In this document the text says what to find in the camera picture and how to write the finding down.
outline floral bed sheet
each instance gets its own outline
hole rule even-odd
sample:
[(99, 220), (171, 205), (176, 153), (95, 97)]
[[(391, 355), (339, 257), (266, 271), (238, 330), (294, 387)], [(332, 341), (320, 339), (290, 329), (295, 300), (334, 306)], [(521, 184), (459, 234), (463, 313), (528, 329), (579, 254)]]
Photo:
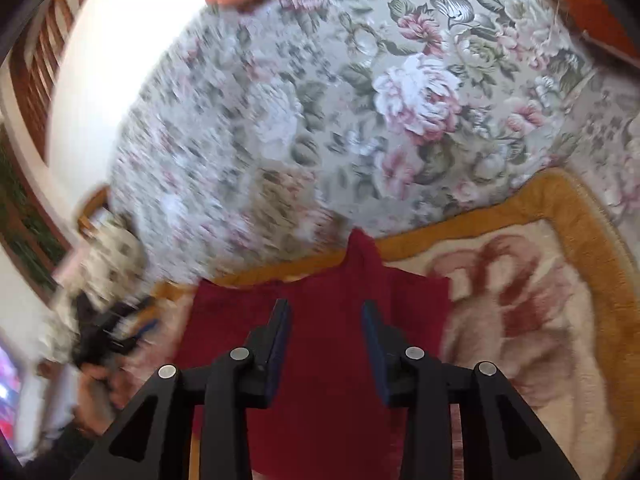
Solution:
[(122, 124), (111, 205), (150, 282), (410, 230), (563, 163), (591, 69), (555, 0), (207, 8)]

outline wooden railing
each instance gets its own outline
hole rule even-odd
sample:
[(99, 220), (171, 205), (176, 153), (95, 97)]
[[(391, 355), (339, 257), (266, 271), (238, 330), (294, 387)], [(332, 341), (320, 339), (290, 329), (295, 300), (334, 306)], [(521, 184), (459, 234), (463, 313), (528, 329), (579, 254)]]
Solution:
[(47, 118), (65, 41), (84, 0), (46, 0), (12, 49), (11, 77), (20, 114), (46, 162)]

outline screen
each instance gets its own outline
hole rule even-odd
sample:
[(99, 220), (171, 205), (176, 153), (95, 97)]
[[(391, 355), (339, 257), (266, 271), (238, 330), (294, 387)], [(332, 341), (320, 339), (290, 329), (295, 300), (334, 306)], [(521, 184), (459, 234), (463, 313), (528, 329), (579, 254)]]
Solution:
[(0, 431), (11, 446), (14, 443), (19, 395), (20, 375), (18, 368), (7, 352), (0, 347)]

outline red cloth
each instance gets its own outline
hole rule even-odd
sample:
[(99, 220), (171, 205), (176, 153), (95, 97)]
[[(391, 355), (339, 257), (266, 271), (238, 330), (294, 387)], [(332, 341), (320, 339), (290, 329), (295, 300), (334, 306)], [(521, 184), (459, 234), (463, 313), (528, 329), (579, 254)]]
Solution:
[[(241, 346), (277, 298), (289, 300), (292, 329), (273, 405), (247, 413), (252, 469), (270, 480), (397, 478), (404, 414), (376, 395), (362, 303), (375, 300), (409, 343), (437, 354), (449, 280), (385, 267), (373, 240), (354, 230), (339, 266), (299, 281), (245, 289), (202, 281), (175, 363), (206, 365)], [(200, 423), (196, 414), (196, 432)]]

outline silver screw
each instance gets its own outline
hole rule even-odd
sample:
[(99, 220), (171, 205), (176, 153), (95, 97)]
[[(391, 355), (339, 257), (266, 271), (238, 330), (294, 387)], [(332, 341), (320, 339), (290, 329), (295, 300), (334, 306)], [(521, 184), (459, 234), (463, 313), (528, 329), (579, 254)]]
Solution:
[(234, 361), (244, 361), (249, 357), (249, 351), (245, 347), (239, 346), (234, 348), (229, 355)]
[(424, 357), (424, 350), (417, 346), (409, 346), (409, 348), (404, 351), (404, 355), (406, 355), (409, 359), (418, 360)]
[(168, 379), (169, 377), (173, 377), (175, 375), (175, 366), (164, 365), (158, 370), (158, 375), (163, 379)]
[(490, 363), (489, 361), (482, 361), (478, 365), (478, 370), (480, 370), (484, 375), (491, 376), (498, 371), (498, 368), (496, 368), (495, 365), (493, 363)]

